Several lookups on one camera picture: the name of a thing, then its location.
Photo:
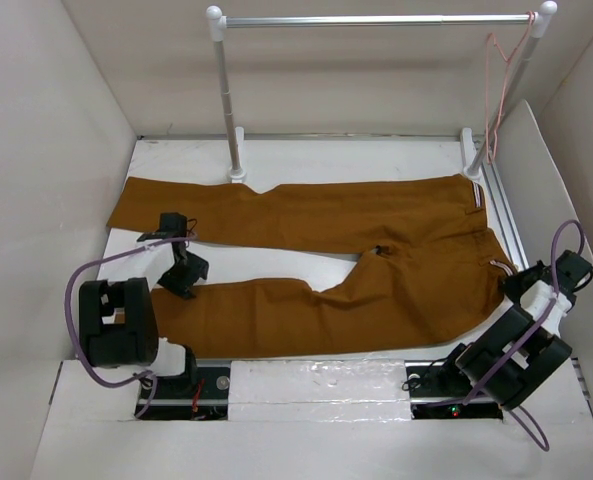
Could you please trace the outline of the brown trousers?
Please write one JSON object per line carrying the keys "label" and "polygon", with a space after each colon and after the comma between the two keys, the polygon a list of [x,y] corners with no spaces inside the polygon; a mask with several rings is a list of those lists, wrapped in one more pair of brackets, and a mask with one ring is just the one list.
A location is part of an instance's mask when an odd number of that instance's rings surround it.
{"label": "brown trousers", "polygon": [[263,193],[131,178],[108,224],[151,232],[164,213],[196,221],[213,273],[189,300],[156,290],[158,326],[204,358],[448,343],[497,309],[514,270],[460,175]]}

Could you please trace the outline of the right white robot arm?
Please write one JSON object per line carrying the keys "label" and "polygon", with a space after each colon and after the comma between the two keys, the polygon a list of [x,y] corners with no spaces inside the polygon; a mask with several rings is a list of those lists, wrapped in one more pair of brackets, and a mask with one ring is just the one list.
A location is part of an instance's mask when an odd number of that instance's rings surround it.
{"label": "right white robot arm", "polygon": [[508,412],[517,409],[571,356],[555,328],[592,279],[590,262],[570,250],[552,265],[539,261],[510,275],[501,291],[511,307],[476,341],[428,366],[421,386],[448,398],[454,416],[468,395],[484,396]]}

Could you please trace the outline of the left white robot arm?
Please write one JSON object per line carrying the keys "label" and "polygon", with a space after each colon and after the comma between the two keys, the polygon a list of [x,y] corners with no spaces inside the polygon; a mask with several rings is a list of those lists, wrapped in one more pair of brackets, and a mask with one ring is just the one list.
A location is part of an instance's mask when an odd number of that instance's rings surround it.
{"label": "left white robot arm", "polygon": [[[159,286],[181,300],[194,297],[192,287],[207,278],[209,264],[187,250],[194,218],[162,213],[158,229],[142,234],[136,247],[79,267],[66,287],[66,323],[76,356],[98,384],[119,388],[132,382],[150,392],[164,384],[177,396],[198,387],[195,357],[187,347],[170,345],[158,331],[152,290]],[[93,266],[116,262],[119,280],[83,282],[78,290],[78,321],[71,298],[78,277]]]}

